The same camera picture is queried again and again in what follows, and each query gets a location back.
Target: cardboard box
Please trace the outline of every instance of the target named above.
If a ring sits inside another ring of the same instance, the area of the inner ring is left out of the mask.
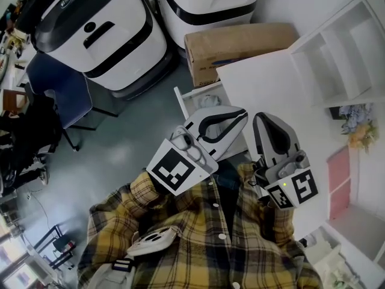
[[[218,81],[217,67],[286,49],[297,38],[288,23],[253,23],[187,34],[186,55],[194,86]]]

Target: concrete floor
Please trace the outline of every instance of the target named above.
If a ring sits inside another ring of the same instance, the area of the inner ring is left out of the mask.
[[[135,179],[163,139],[184,123],[173,91],[175,86],[182,93],[193,89],[184,65],[143,95],[126,102],[118,118],[107,117],[96,131],[69,131],[74,143],[82,140],[81,150],[73,152],[62,139],[49,160],[48,186],[36,180],[18,191],[20,224],[29,242],[36,243],[48,231],[48,226],[59,224],[78,245],[72,259],[74,264],[78,262],[85,247],[88,209]],[[33,193],[35,198],[27,200],[29,190],[38,192]],[[36,199],[48,215],[48,224]],[[52,249],[44,254],[55,259]],[[63,270],[69,288],[75,288],[75,271]]]

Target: shoe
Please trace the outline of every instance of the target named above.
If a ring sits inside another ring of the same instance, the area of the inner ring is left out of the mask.
[[[42,168],[39,178],[41,179],[43,185],[48,184],[49,174],[46,168]]]

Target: flower decoration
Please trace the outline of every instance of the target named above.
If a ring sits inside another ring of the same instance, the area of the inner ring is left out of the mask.
[[[373,104],[342,106],[339,115],[346,122],[342,125],[342,134],[348,136],[349,147],[365,149],[378,139],[378,129],[373,121]]]

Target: yellow plaid shirt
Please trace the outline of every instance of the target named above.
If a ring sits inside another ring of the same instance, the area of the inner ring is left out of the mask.
[[[159,194],[143,172],[93,206],[87,247],[78,265],[79,288],[87,287],[102,264],[126,256],[140,222],[150,224],[147,234],[172,226],[178,236],[168,249],[135,258],[134,288],[227,288],[234,282],[241,288],[321,288],[293,238],[293,212],[258,200],[248,183],[251,164],[240,165],[238,173],[242,185],[232,238],[214,178],[174,197]],[[218,238],[220,234],[226,239]]]

